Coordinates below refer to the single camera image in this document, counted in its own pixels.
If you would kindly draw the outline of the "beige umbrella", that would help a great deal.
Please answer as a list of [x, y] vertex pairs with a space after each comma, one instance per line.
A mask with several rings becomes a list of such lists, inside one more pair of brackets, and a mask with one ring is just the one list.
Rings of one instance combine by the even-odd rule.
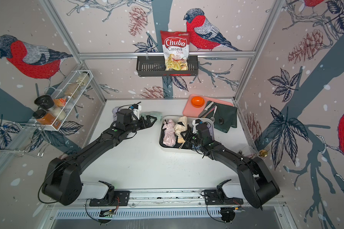
[[177, 123], [174, 126], [175, 135], [177, 136], [177, 143], [183, 144], [185, 142], [181, 133], [187, 130], [187, 117], [182, 116], [178, 119]]

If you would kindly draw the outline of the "pink umbrella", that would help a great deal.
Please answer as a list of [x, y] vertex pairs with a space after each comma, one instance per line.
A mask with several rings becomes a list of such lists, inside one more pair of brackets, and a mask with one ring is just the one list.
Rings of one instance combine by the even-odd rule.
[[162, 143], [167, 147], [174, 147], [176, 145], [176, 135], [174, 131], [175, 122], [172, 119], [164, 120], [162, 130], [164, 137]]

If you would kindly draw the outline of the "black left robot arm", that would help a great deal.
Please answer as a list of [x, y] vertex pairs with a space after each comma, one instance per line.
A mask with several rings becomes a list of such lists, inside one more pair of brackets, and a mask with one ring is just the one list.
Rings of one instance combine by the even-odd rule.
[[101, 155], [128, 139], [128, 134], [150, 128], [157, 121], [151, 115], [137, 117], [132, 109], [121, 109], [117, 119], [92, 143], [64, 159], [50, 161], [39, 193], [64, 206], [79, 199], [83, 188], [80, 175]]

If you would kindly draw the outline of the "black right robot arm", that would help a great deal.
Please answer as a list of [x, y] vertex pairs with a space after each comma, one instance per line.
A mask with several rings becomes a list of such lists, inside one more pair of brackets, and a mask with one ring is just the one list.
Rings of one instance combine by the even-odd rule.
[[186, 142], [198, 147], [203, 156], [224, 164], [238, 175], [244, 198], [252, 207], [262, 208], [279, 195], [279, 185], [261, 158], [250, 158], [229, 150], [211, 137], [205, 123], [198, 124], [195, 133], [189, 129], [181, 135]]

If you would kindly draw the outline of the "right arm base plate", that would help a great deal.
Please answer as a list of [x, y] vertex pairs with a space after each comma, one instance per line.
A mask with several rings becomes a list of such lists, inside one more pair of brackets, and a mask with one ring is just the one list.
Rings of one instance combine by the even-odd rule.
[[244, 204], [241, 198], [229, 198], [217, 189], [205, 189], [200, 192], [206, 205], [239, 205]]

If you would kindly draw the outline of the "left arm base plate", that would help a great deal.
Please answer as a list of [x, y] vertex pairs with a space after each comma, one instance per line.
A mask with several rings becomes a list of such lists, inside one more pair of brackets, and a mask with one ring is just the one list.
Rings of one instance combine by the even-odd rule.
[[102, 199], [91, 199], [90, 207], [124, 207], [128, 205], [131, 192], [128, 190], [115, 191], [112, 190]]

